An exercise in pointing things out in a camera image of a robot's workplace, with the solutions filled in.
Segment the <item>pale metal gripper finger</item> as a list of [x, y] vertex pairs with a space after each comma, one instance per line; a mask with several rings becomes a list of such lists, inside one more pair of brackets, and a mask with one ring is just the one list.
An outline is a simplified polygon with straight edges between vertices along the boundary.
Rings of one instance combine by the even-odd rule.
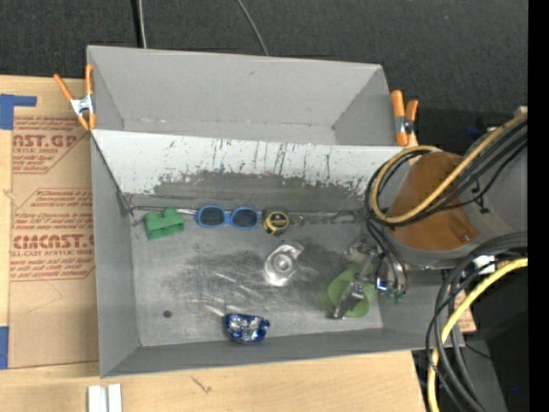
[[376, 253], [369, 253], [365, 257], [359, 271], [354, 274], [356, 282], [368, 282], [370, 280], [372, 274], [372, 266], [375, 263], [376, 259]]
[[361, 283], [349, 282], [344, 287], [341, 296], [335, 305], [333, 318], [344, 319], [346, 317], [353, 317], [353, 312], [364, 300], [364, 286]]

